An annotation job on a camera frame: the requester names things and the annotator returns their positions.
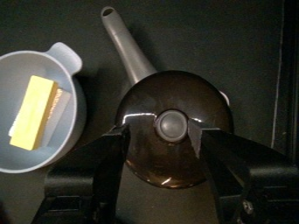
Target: frying pan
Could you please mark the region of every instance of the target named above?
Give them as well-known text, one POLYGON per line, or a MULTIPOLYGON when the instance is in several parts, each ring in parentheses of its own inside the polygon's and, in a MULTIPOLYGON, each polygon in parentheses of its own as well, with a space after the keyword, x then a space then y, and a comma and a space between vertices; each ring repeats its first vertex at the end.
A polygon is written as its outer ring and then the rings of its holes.
POLYGON ((187 121, 232 132, 228 98, 193 73, 156 72, 112 7, 103 9, 101 20, 132 84, 115 121, 117 127, 128 124, 131 130, 125 165, 153 186, 195 186, 204 176, 187 135, 187 121))

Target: yellow butter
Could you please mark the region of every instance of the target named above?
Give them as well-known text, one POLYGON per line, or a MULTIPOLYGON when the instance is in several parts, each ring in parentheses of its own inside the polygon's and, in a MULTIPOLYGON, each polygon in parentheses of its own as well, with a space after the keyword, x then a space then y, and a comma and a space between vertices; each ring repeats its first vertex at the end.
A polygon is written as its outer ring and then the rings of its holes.
POLYGON ((35 75, 31 77, 13 128, 11 145, 28 151, 40 147, 57 88, 59 85, 53 80, 35 75))

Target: butter block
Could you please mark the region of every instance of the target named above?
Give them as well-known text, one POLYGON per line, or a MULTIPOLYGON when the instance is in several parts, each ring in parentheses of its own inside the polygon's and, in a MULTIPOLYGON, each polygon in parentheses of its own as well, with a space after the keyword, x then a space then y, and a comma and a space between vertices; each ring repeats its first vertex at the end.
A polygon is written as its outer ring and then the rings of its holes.
POLYGON ((32 76, 13 127, 11 145, 28 151, 40 147, 45 123, 59 84, 32 76))

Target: grey handle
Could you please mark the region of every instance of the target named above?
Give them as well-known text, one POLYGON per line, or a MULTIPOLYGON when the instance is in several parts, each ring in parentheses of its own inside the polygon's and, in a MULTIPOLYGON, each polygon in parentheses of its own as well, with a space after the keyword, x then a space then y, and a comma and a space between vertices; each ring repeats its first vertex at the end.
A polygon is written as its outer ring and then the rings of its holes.
POLYGON ((80 56, 61 42, 53 44, 51 50, 45 53, 51 55, 63 64, 63 66, 69 72, 69 75, 73 75, 80 71, 81 69, 80 56))
POLYGON ((109 6, 101 11, 101 21, 124 63, 128 79, 135 85, 144 77, 155 74, 156 70, 128 32, 121 17, 109 6))

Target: black countertop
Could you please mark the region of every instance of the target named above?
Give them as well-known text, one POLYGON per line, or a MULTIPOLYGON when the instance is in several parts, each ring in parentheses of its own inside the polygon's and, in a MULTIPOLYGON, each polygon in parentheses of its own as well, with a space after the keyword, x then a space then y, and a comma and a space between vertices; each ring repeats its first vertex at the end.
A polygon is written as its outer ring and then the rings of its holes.
MULTIPOLYGON (((235 133, 271 146, 283 1, 1 1, 0 55, 44 52, 63 42, 83 59, 76 77, 88 120, 75 148, 109 130, 129 88, 100 20, 107 5, 116 8, 157 71, 188 71, 209 81, 229 98, 235 133)), ((48 169, 0 173, 0 201, 12 224, 32 221, 48 169)), ((164 190, 127 169, 116 212, 127 223, 217 223, 207 183, 164 190)))

